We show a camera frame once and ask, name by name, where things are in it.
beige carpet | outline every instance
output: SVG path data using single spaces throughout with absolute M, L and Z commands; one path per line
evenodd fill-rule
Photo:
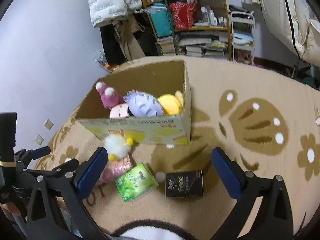
M 126 63 L 121 71 L 151 62 L 183 59 L 192 98 L 191 143 L 168 149 L 137 145 L 135 163 L 157 172 L 204 171 L 204 197 L 169 199 L 160 184 L 147 196 L 123 203 L 115 184 L 94 189 L 84 201 L 99 226 L 110 233 L 133 233 L 150 226 L 175 232 L 177 239 L 209 239 L 232 210 L 231 199 L 213 167 L 210 153 L 220 146 L 244 170 L 257 176 L 284 177 L 292 205 L 294 232 L 306 225 L 320 201 L 320 136 L 316 125 L 320 93 L 271 71 L 226 61 L 192 57 L 146 57 Z M 37 169 L 52 169 L 67 158 L 87 160 L 102 141 L 75 120 L 75 112 L 52 138 L 52 153 Z M 248 232 L 260 202 L 243 232 Z M 146 239 L 149 233 L 141 233 Z

black box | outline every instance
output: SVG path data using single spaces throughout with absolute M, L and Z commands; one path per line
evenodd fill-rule
M 166 197 L 203 196 L 202 171 L 167 173 Z

teal bag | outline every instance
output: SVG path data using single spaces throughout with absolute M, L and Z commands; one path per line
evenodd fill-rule
M 155 3 L 155 6 L 148 8 L 149 15 L 156 29 L 158 38 L 171 35 L 171 27 L 169 22 L 169 12 L 163 4 Z

purple stuffed toy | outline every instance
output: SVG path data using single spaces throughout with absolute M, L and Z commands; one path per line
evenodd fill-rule
M 128 104 L 129 110 L 135 117 L 163 115 L 159 101 L 148 93 L 132 90 L 124 96 L 124 101 Z
M 118 104 L 124 103 L 123 97 L 114 88 L 107 86 L 104 82 L 98 82 L 96 90 L 100 94 L 104 108 L 111 109 Z

white wall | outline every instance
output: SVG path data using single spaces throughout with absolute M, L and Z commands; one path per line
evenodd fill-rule
M 242 4 L 241 0 L 227 0 L 227 4 L 242 6 L 254 11 L 256 18 L 255 52 L 254 55 L 260 58 L 270 59 L 288 66 L 297 63 L 298 56 L 293 54 L 283 43 L 281 43 L 267 28 L 261 7 L 259 5 Z
M 16 148 L 47 145 L 106 71 L 88 0 L 14 0 L 0 22 L 0 112 L 18 113 Z M 44 126 L 49 118 L 54 126 Z

